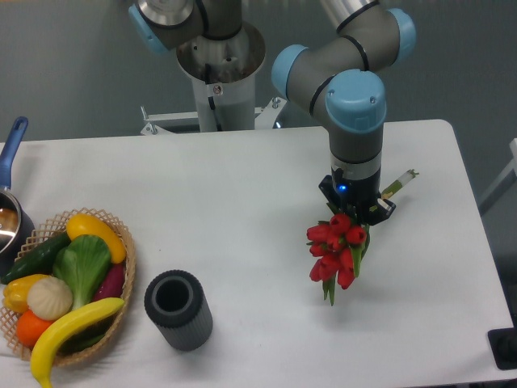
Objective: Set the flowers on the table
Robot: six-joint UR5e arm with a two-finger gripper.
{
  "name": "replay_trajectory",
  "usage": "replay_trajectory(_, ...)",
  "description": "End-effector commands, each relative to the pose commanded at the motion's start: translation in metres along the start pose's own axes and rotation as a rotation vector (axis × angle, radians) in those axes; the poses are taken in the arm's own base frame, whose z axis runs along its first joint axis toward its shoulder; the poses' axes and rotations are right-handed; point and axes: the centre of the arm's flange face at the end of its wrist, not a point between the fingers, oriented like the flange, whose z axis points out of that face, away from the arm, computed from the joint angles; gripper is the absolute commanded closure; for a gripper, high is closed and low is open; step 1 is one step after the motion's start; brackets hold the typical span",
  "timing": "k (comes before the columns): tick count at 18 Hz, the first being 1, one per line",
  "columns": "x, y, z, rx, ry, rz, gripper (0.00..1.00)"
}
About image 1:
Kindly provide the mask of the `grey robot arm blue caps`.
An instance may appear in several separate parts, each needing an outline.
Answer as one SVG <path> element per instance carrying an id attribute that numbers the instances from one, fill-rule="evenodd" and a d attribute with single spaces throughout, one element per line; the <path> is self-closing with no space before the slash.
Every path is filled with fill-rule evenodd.
<path id="1" fill-rule="evenodd" d="M 284 48 L 271 81 L 287 101 L 329 134 L 331 173 L 320 189 L 363 225 L 387 220 L 394 204 L 380 194 L 387 103 L 378 72 L 407 58 L 416 43 L 411 17 L 378 1 L 325 1 L 336 37 L 312 50 Z M 191 79 L 200 129 L 253 129 L 255 75 L 265 59 L 261 33 L 239 1 L 135 1 L 129 17 L 157 53 L 175 52 Z"/>

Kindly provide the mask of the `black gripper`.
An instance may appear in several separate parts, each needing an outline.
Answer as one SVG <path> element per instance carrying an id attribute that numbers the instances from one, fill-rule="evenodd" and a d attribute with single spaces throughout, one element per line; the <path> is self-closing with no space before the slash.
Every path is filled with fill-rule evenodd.
<path id="1" fill-rule="evenodd" d="M 331 175 L 326 175 L 318 184 L 326 201 L 335 208 L 362 214 L 365 225 L 374 226 L 388 220 L 396 205 L 379 196 L 380 168 L 364 179 L 345 176 L 341 167 L 331 167 Z"/>

